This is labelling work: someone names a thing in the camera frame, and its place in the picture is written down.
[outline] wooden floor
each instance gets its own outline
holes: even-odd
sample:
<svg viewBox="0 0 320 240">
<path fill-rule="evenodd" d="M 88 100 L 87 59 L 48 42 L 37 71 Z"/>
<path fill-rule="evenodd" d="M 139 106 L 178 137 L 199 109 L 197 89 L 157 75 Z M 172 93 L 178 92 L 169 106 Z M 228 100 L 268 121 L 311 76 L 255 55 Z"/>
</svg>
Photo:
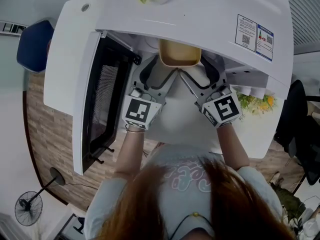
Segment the wooden floor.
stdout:
<svg viewBox="0 0 320 240">
<path fill-rule="evenodd" d="M 84 184 L 98 188 L 100 182 L 110 178 L 117 155 L 125 135 L 118 133 L 116 141 L 111 145 L 113 154 L 106 151 L 101 155 L 104 164 L 95 162 L 80 176 L 73 170 L 72 156 L 72 116 L 52 109 L 43 103 L 45 74 L 30 74 L 27 90 L 27 120 L 34 158 L 40 177 L 44 184 L 51 180 L 50 167 L 57 168 L 67 184 Z M 157 142 L 145 141 L 144 149 L 150 152 Z M 284 177 L 282 186 L 293 191 L 303 177 L 303 169 L 294 159 L 289 158 L 280 145 L 272 142 L 263 159 L 251 159 L 251 166 L 260 171 L 267 181 L 280 171 Z M 86 210 L 96 190 L 82 185 L 56 185 L 49 187 L 52 192 L 68 203 Z"/>
</svg>

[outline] open microwave door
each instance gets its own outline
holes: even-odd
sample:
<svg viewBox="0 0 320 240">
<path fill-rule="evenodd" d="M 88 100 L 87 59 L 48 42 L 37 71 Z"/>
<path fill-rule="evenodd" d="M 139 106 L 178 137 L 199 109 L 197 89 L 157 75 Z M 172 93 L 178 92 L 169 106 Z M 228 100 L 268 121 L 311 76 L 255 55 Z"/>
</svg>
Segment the open microwave door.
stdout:
<svg viewBox="0 0 320 240">
<path fill-rule="evenodd" d="M 90 33 L 78 75 L 72 122 L 73 169 L 83 173 L 115 141 L 132 63 L 141 58 L 101 32 Z"/>
</svg>

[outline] fan base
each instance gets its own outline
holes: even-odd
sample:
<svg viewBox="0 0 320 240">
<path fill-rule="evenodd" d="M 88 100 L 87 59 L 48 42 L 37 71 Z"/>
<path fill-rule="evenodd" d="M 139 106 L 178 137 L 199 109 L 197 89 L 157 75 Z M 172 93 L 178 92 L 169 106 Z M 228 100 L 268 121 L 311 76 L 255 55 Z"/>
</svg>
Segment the fan base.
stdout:
<svg viewBox="0 0 320 240">
<path fill-rule="evenodd" d="M 64 177 L 56 168 L 51 167 L 50 174 L 52 178 L 55 178 L 55 182 L 58 183 L 60 186 L 64 186 L 66 184 Z"/>
</svg>

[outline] shirt sleeve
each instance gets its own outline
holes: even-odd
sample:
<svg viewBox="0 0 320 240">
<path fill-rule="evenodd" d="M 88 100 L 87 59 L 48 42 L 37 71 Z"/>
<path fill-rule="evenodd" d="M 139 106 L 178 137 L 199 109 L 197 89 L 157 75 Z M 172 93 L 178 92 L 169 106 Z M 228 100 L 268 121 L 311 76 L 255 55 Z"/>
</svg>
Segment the shirt sleeve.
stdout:
<svg viewBox="0 0 320 240">
<path fill-rule="evenodd" d="M 265 177 L 258 172 L 256 169 L 244 166 L 240 168 L 237 173 L 260 195 L 260 197 L 267 203 L 271 212 L 281 220 L 282 218 L 282 206 L 280 200 L 272 189 L 272 187 L 267 183 Z"/>
<path fill-rule="evenodd" d="M 98 236 L 103 223 L 117 204 L 127 181 L 123 178 L 104 180 L 86 212 L 84 220 L 84 235 L 87 240 Z"/>
</svg>

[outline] warning label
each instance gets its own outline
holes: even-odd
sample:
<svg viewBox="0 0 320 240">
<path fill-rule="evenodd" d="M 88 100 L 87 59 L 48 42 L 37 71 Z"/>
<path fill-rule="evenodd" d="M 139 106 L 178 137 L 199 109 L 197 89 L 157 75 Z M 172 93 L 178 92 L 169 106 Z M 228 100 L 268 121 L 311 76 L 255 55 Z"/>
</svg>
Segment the warning label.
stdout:
<svg viewBox="0 0 320 240">
<path fill-rule="evenodd" d="M 257 34 L 258 38 L 256 39 L 255 52 L 272 61 L 274 52 L 274 33 L 258 24 Z"/>
<path fill-rule="evenodd" d="M 257 23 L 238 14 L 235 43 L 255 52 L 256 41 Z"/>
</svg>

